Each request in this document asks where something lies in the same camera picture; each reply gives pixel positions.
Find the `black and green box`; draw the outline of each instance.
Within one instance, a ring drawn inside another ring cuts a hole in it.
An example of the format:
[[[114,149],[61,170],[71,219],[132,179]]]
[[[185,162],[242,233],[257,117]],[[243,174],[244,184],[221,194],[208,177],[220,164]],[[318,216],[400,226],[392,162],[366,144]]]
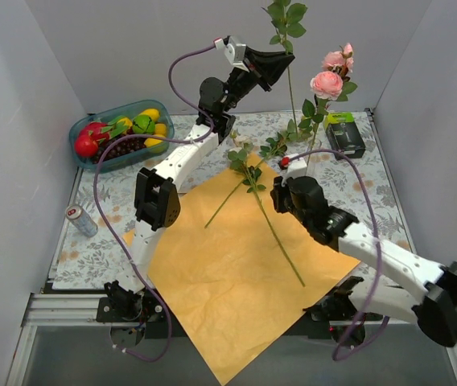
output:
[[[325,133],[333,150],[349,158],[361,158],[366,150],[352,113],[330,113],[324,122]]]

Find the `can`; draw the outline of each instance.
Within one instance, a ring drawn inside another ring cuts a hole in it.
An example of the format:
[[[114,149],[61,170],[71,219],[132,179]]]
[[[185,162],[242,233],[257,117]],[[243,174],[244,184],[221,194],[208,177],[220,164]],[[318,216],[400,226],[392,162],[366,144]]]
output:
[[[77,203],[66,208],[66,218],[75,225],[84,236],[93,237],[98,233],[98,225],[91,216]]]

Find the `floral tablecloth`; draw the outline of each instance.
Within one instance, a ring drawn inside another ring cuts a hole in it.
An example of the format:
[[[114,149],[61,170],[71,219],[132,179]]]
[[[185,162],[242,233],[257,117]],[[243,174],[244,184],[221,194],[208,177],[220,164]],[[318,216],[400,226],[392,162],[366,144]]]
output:
[[[366,113],[354,113],[353,115],[366,144],[363,158],[356,159],[355,164],[364,179],[364,184],[372,201],[379,233],[392,242],[409,248],[404,225],[368,117]],[[286,128],[290,118],[291,113],[286,112],[240,114],[237,116],[234,129],[237,129],[240,134],[252,138],[255,145],[264,145],[267,137],[271,137],[276,131]],[[185,138],[196,117],[175,116],[172,119],[175,124],[175,137]],[[322,141],[322,147],[330,147],[322,129],[318,132],[318,138]],[[187,193],[193,187],[225,169],[228,166],[226,153],[232,147],[232,140],[227,139],[210,153],[187,178],[181,188],[181,193]],[[305,149],[305,144],[297,143],[289,146],[288,153],[299,153]],[[99,178],[98,192],[102,208],[118,234],[128,232],[135,224],[134,191],[138,170],[143,166],[151,168],[165,157],[166,155],[163,154],[137,165],[102,174]],[[270,165],[279,172],[276,161],[274,160]],[[314,175],[318,179],[330,204],[355,214],[371,227],[368,209],[359,183],[345,161],[336,161],[331,154],[312,156],[308,174]],[[88,239],[73,226],[68,227],[53,289],[103,289],[104,283],[115,280],[122,268],[128,267],[128,263],[94,204],[93,172],[85,170],[82,174],[76,202],[82,205],[97,222],[99,231],[94,237]],[[375,271],[367,265],[361,264],[353,273],[361,276],[372,276]],[[392,284],[389,279],[384,277],[382,281],[385,284]]]

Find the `orange paper sheet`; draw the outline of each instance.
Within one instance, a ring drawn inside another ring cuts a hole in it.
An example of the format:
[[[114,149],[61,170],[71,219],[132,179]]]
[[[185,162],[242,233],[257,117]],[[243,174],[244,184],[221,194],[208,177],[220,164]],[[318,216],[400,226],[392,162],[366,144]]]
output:
[[[252,154],[250,164],[260,158]],[[219,380],[227,384],[345,277],[358,261],[317,244],[290,214],[274,211],[277,175],[261,165],[262,203],[306,287],[282,255],[253,194],[241,185],[204,225],[241,175],[225,170],[181,199],[149,276]]]

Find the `pink rose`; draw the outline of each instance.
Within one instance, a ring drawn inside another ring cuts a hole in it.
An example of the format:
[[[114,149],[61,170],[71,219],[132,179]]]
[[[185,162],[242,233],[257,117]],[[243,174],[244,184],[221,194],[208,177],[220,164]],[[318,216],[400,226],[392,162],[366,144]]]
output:
[[[344,55],[349,56],[353,52],[354,52],[354,49],[353,49],[352,45],[350,43],[347,43],[347,45],[344,46],[344,49],[343,49]]]
[[[341,94],[343,80],[334,72],[324,71],[312,78],[311,88],[320,99],[335,101]]]
[[[352,72],[352,70],[354,68],[354,58],[347,59],[347,68],[350,72]]]
[[[322,68],[327,71],[334,67],[343,67],[344,62],[345,58],[340,51],[329,52],[323,59]]]

